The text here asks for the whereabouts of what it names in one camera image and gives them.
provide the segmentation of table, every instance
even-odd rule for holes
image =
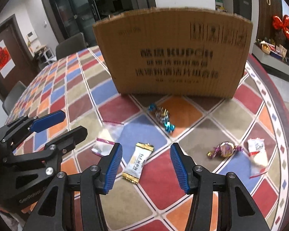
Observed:
[[[156,102],[167,108],[176,129],[166,134],[147,107]],[[123,122],[119,138],[123,159],[114,188],[101,196],[110,230],[184,230],[191,196],[179,188],[170,161],[169,147],[178,142],[197,164],[212,172],[235,172],[258,204],[271,230],[289,221],[289,118],[274,84],[253,56],[248,57],[244,76],[232,100],[200,97],[118,94],[99,48],[85,49],[41,71],[16,103],[8,122],[28,114],[39,117],[62,109],[66,120],[31,135],[17,154],[36,152],[55,136],[79,125],[88,129],[87,139],[63,157],[62,170],[78,173],[100,157],[91,147],[101,122]],[[247,147],[249,138],[264,138],[268,173],[249,178],[246,152],[225,160],[209,160],[207,152],[221,142]],[[136,142],[154,144],[138,185],[124,180],[122,169]],[[216,229],[218,197],[213,195],[211,229]],[[82,230],[80,195],[75,195],[77,230]]]

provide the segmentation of wrapped candy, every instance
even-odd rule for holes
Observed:
[[[155,119],[165,128],[167,133],[172,133],[175,129],[175,125],[170,123],[169,112],[167,109],[156,106],[152,103],[149,106],[149,111],[155,112]]]
[[[243,151],[241,146],[235,146],[231,142],[223,142],[214,148],[214,151],[208,152],[207,156],[213,159],[216,155],[227,158],[232,156],[235,151]]]

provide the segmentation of cardboard box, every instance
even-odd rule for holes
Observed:
[[[252,23],[196,8],[142,9],[93,25],[119,93],[232,98]]]

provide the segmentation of screw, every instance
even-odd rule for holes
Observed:
[[[48,168],[46,169],[46,174],[47,174],[48,176],[51,176],[53,172],[54,172],[54,169],[53,169],[52,167],[48,167]]]
[[[65,172],[59,172],[59,173],[57,173],[57,177],[58,178],[62,178],[62,177],[64,177],[65,176]]]
[[[94,171],[98,171],[98,169],[99,169],[99,166],[97,166],[97,165],[93,165],[93,166],[90,167],[90,170],[93,171],[93,172]]]
[[[198,172],[201,172],[202,171],[202,166],[196,165],[195,166],[195,170],[198,171]]]
[[[230,178],[235,178],[235,177],[236,177],[236,175],[235,175],[234,172],[229,172],[229,173],[228,173],[228,176],[229,176]]]

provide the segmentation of colorful diamond pattern tablecloth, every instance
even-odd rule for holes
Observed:
[[[167,108],[176,125],[168,135],[148,113],[155,102]],[[87,139],[64,156],[62,170],[82,172],[100,157],[91,151],[101,122],[123,122],[119,138],[123,159],[114,188],[101,196],[109,230],[184,230],[192,197],[180,189],[170,160],[169,148],[178,142],[197,164],[212,172],[235,172],[258,204],[271,230],[279,230],[287,206],[289,189],[288,148],[278,112],[270,92],[247,62],[232,100],[158,95],[121,96],[111,79],[98,47],[63,58],[47,66],[16,103],[8,121],[22,116],[44,116],[56,110],[66,120],[31,135],[17,154],[41,150],[50,139],[79,125],[88,129]],[[247,139],[264,138],[268,173],[250,179]],[[209,160],[207,152],[221,142],[244,146],[244,152],[229,159]],[[136,142],[154,144],[138,185],[121,176]],[[218,196],[213,195],[211,231],[216,229]],[[75,194],[77,230],[82,230],[80,195]]]

